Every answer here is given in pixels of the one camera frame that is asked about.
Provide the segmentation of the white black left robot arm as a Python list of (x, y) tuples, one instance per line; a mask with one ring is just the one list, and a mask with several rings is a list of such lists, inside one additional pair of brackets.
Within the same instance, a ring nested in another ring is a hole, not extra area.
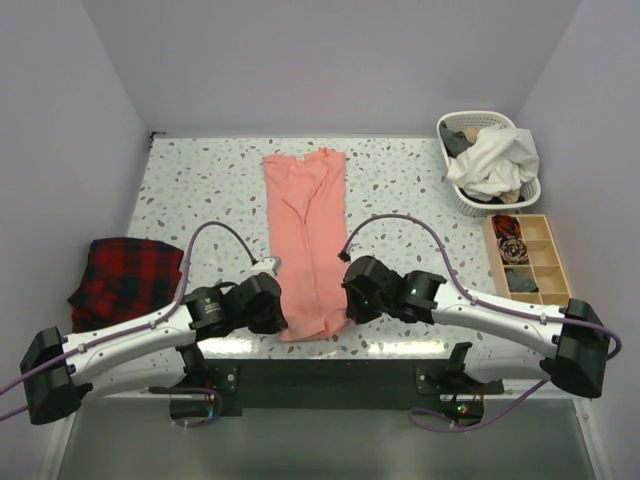
[(45, 425), (75, 413), (83, 400), (140, 388), (200, 390), (207, 368), (198, 347), (239, 329), (272, 335), (286, 327), (272, 273), (239, 284), (200, 287), (153, 313), (112, 327), (63, 336), (38, 332), (20, 363), (29, 420)]

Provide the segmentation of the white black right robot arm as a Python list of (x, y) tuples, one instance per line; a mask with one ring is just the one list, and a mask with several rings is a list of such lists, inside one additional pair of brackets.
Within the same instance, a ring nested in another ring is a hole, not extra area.
[(457, 281), (414, 270), (400, 275), (371, 256), (348, 266), (342, 281), (356, 324), (388, 315), (407, 324), (448, 325), (509, 341), (503, 350), (469, 347), (445, 369), (459, 393), (503, 379), (537, 379), (583, 398), (603, 391), (612, 333), (586, 302), (542, 305), (467, 290)]

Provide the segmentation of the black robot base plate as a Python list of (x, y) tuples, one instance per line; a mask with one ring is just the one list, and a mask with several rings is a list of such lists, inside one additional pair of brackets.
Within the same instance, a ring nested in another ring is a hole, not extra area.
[(245, 409), (436, 409), (444, 395), (478, 398), (504, 392), (500, 381), (471, 387), (438, 379), (448, 369), (443, 359), (210, 359), (206, 367), (206, 379), (189, 375), (174, 388), (150, 392), (180, 395), (184, 389), (209, 387), (221, 395), (224, 416), (239, 416)]

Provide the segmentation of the pink t shirt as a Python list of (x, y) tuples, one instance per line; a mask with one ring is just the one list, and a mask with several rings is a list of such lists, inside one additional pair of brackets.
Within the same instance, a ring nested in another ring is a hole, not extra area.
[(341, 286), (347, 240), (346, 155), (323, 148), (263, 159), (270, 253), (282, 260), (278, 275), (284, 342), (328, 338), (347, 323)]

